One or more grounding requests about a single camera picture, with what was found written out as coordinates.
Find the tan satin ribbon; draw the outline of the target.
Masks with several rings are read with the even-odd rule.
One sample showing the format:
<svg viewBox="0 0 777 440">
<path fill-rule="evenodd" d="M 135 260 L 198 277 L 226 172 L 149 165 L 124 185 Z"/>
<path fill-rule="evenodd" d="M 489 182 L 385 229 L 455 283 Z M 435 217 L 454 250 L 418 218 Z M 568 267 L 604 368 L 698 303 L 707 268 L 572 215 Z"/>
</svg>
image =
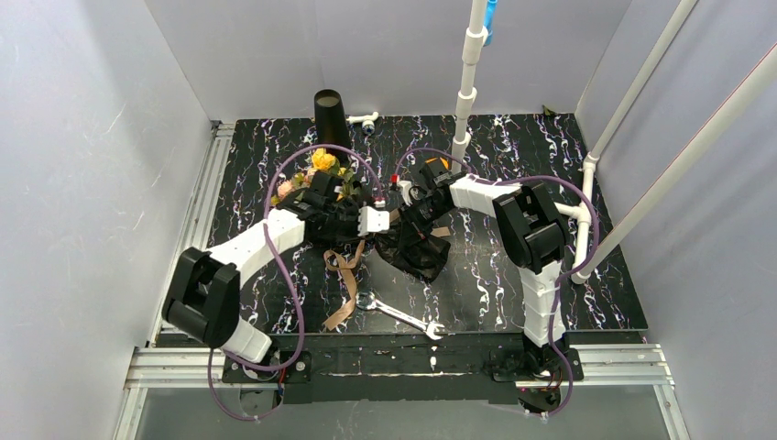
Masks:
<svg viewBox="0 0 777 440">
<path fill-rule="evenodd" d="M 327 249 L 323 253 L 325 267 L 338 274 L 340 281 L 345 286 L 346 299 L 343 305 L 332 313 L 324 322 L 323 327 L 328 331 L 333 331 L 338 325 L 345 322 L 356 310 L 356 291 L 358 283 L 356 281 L 355 270 L 361 264 L 361 258 L 364 253 L 367 238 L 360 237 L 356 241 L 356 250 L 351 258 L 346 258 L 341 250 L 344 245 L 337 245 L 334 248 Z"/>
</svg>

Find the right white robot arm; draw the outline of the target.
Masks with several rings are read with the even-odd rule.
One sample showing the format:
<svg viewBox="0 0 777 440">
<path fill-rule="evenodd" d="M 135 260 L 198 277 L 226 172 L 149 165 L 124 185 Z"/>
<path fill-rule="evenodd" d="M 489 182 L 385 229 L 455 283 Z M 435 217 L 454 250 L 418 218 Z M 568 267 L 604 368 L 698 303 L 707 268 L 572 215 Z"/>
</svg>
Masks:
<svg viewBox="0 0 777 440">
<path fill-rule="evenodd" d="M 447 262 L 450 245 L 433 233 L 437 219 L 462 208 L 497 223 L 502 246 L 520 273 L 524 289 L 523 333 L 537 347 L 547 347 L 565 332 L 555 302 L 569 232 L 543 184 L 492 183 L 473 173 L 453 172 L 442 160 L 421 167 L 420 189 L 398 175 L 391 186 L 404 199 L 393 226 L 393 264 L 418 278 L 434 280 Z"/>
</svg>

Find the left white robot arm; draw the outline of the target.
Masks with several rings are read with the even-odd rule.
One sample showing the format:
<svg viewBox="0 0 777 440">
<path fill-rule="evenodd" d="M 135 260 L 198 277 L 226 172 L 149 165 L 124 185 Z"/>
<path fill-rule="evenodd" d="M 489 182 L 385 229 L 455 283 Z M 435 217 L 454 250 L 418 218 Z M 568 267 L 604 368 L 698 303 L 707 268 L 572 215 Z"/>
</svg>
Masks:
<svg viewBox="0 0 777 440">
<path fill-rule="evenodd" d="M 221 245 L 185 249 L 172 274 L 162 319 L 185 335 L 265 370 L 272 340 L 240 315 L 245 284 L 282 253 L 305 242 L 360 240 L 389 229 L 382 197 L 346 197 L 343 178 L 317 171 L 307 187 L 292 189 L 260 222 Z"/>
</svg>

